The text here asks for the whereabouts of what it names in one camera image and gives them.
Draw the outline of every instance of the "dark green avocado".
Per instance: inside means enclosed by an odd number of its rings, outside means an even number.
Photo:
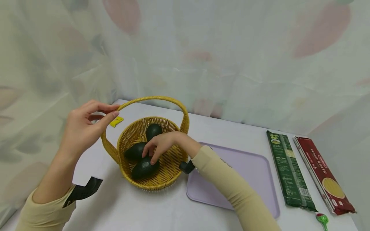
[[[141,143],[136,143],[131,146],[131,148],[127,149],[124,153],[125,158],[128,160],[141,160],[142,159],[142,152],[144,150],[144,147],[147,143],[146,142],[141,142]]]
[[[162,128],[156,123],[152,123],[147,128],[146,136],[147,136],[147,142],[149,142],[154,136],[158,136],[159,134],[162,134]]]
[[[159,160],[154,164],[150,164],[151,156],[144,157],[131,172],[133,180],[143,180],[156,175],[159,171]]]

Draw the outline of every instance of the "white backdrop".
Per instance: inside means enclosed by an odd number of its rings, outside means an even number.
[[[0,6],[0,207],[16,208],[37,185],[72,108],[91,98],[167,95],[192,113],[309,135],[360,215],[370,215],[362,193],[370,189],[362,177],[369,174],[370,2]]]

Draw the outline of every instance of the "green pasta package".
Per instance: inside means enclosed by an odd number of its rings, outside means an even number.
[[[267,131],[285,204],[317,212],[286,135]]]

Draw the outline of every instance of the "yellow wicker basket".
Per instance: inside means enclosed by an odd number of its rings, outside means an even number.
[[[173,146],[170,150],[167,151],[167,153],[164,153],[163,155],[160,156],[159,158],[160,169],[159,173],[156,176],[145,180],[134,181],[131,178],[131,170],[136,163],[126,160],[123,153],[133,144],[147,141],[145,132],[148,126],[152,123],[159,124],[163,129],[163,133],[181,131],[187,134],[189,130],[189,115],[185,106],[180,101],[166,96],[150,96],[134,99],[127,103],[122,104],[117,110],[120,111],[130,104],[151,99],[160,99],[169,101],[181,108],[182,112],[184,113],[184,117],[182,119],[180,129],[174,122],[168,119],[155,116],[145,117],[130,124],[122,132],[117,142],[117,149],[107,140],[105,132],[101,135],[101,139],[103,141],[104,148],[109,153],[109,155],[114,159],[114,161],[116,161],[116,163],[119,164],[123,176],[131,184],[144,190],[154,191],[164,189],[175,182],[175,180],[181,174],[179,165],[182,161],[188,160],[188,155],[178,146]]]

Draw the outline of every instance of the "purple plastic tray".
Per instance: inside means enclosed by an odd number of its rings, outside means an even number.
[[[280,216],[269,161],[264,156],[206,143],[202,144],[211,147],[257,191],[275,219]],[[193,201],[233,210],[226,198],[196,169],[189,174],[186,194]]]

